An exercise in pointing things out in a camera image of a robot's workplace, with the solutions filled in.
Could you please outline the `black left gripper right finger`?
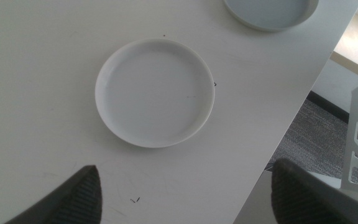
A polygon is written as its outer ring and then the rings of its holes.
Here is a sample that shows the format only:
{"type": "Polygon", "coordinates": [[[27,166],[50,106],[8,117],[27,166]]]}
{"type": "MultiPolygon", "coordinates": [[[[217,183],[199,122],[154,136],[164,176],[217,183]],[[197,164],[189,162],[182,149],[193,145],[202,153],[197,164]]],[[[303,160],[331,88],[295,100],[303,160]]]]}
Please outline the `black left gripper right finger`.
{"type": "Polygon", "coordinates": [[[275,161],[271,189],[278,223],[358,223],[358,200],[288,159],[275,161]]]}

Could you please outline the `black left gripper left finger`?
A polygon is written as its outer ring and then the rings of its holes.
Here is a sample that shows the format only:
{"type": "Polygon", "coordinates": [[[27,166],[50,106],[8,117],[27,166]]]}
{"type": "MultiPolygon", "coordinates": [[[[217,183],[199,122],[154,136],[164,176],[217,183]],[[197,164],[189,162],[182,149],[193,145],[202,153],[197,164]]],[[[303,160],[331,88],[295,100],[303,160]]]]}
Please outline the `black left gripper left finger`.
{"type": "Polygon", "coordinates": [[[8,223],[100,223],[102,207],[99,172],[88,165],[8,223]]]}

